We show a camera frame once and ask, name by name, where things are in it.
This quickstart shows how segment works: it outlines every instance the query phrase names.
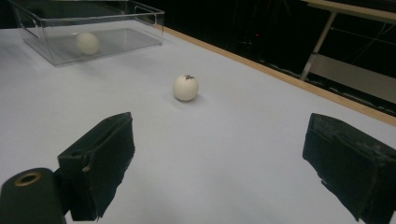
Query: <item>white ball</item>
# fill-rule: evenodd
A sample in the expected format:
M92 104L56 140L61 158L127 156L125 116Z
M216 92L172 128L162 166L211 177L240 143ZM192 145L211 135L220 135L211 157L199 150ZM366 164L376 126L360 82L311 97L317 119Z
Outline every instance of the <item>white ball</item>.
M100 48L99 39L91 33L77 35L77 47L84 54L94 54Z
M174 82L174 95L181 101L192 100L198 93L198 81L192 76L180 76Z

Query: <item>table surface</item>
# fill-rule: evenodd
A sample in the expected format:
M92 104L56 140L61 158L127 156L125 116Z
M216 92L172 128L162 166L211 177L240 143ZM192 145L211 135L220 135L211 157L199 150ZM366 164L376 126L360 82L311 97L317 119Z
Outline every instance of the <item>table surface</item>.
M392 24L396 23L396 13L393 12L372 9L368 7L357 7L357 6L336 3L326 0L302 0L302 1L307 2L313 7L340 12L347 15L362 17L375 21L383 21Z
M0 183L56 170L91 127L131 111L136 153L101 224L356 223L302 158L309 117L341 119L396 147L394 119L168 32L160 47L56 68L17 30L1 30ZM200 90L183 103L172 85L186 74Z

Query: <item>transparent plastic bin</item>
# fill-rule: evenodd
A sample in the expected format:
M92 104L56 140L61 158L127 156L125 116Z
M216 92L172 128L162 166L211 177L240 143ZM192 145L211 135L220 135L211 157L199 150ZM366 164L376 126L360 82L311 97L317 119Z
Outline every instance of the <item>transparent plastic bin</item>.
M8 1L23 41L55 66L163 42L164 11L134 1ZM81 33L96 37L96 52L81 50Z

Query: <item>metal rod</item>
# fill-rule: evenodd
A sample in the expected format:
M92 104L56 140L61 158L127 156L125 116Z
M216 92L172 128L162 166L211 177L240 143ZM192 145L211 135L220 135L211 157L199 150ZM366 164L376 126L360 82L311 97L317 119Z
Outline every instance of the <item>metal rod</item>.
M311 66L315 61L315 56L318 54L318 52L324 42L324 39L327 36L327 33L329 33L329 30L332 27L332 22L334 21L336 15L337 15L336 12L331 12L329 19L327 19L326 25L324 26L323 31L319 37L319 40L318 40L317 44L315 45L314 51L311 53L311 56L309 56L308 62L306 62L304 70L301 73L300 80L305 80L306 77L308 76L309 70L311 69Z

